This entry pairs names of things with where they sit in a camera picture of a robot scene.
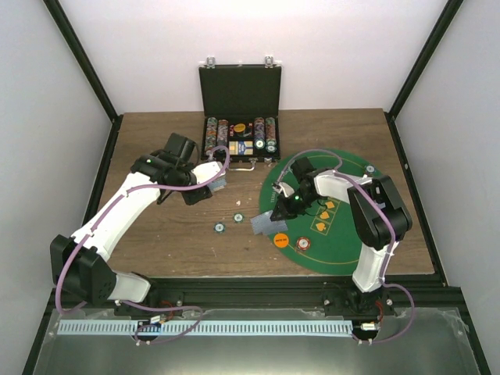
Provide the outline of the red poker chip stack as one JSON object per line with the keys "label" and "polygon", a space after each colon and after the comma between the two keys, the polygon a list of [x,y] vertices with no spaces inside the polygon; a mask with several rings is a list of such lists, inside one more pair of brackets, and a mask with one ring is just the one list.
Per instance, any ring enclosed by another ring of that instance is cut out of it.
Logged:
{"label": "red poker chip stack", "polygon": [[308,237],[299,237],[295,243],[295,251],[297,253],[305,253],[311,247],[311,240]]}

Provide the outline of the grey playing card deck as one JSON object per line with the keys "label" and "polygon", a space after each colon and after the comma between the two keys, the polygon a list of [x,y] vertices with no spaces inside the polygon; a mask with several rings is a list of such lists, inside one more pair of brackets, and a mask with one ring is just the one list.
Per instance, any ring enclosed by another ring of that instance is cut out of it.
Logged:
{"label": "grey playing card deck", "polygon": [[227,185],[226,177],[219,177],[218,179],[210,182],[207,187],[211,192],[222,190]]}

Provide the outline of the blue poker chip stack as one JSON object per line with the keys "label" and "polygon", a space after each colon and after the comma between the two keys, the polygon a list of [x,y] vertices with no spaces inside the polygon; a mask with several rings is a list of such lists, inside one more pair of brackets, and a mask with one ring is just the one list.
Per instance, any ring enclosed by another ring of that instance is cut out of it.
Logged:
{"label": "blue poker chip stack", "polygon": [[218,222],[214,224],[213,229],[216,233],[221,234],[226,230],[226,226],[224,223]]}

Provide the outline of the orange big blind button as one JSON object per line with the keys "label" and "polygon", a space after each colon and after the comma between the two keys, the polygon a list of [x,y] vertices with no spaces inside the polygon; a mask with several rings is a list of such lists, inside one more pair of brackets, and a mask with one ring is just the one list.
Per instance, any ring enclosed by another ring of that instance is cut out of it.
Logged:
{"label": "orange big blind button", "polygon": [[286,248],[289,241],[289,237],[285,233],[277,233],[273,236],[273,244],[278,248]]}

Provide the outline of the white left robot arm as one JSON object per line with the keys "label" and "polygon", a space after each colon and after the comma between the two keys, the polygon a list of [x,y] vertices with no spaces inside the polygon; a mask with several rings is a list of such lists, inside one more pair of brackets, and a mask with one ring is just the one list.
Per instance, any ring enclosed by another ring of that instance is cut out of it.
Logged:
{"label": "white left robot arm", "polygon": [[50,244],[55,295],[64,291],[82,302],[129,301],[144,316],[159,307],[151,283],[136,273],[121,273],[108,264],[121,237],[151,204],[161,204],[180,192],[187,205],[211,197],[209,184],[225,174],[215,159],[198,165],[190,158],[197,145],[171,134],[166,145],[135,160],[118,191],[82,228],[69,237],[56,236]]}

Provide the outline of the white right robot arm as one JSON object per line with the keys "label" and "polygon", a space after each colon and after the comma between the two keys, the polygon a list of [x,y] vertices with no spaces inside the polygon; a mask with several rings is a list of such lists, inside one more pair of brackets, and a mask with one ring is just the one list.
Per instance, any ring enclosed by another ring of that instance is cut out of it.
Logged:
{"label": "white right robot arm", "polygon": [[352,274],[357,287],[347,295],[349,309],[358,315],[375,305],[373,292],[386,285],[391,257],[413,220],[401,195],[387,176],[361,177],[334,168],[317,169],[307,157],[294,157],[272,184],[277,202],[270,221],[292,220],[305,214],[321,198],[349,205],[361,241],[358,265]]}

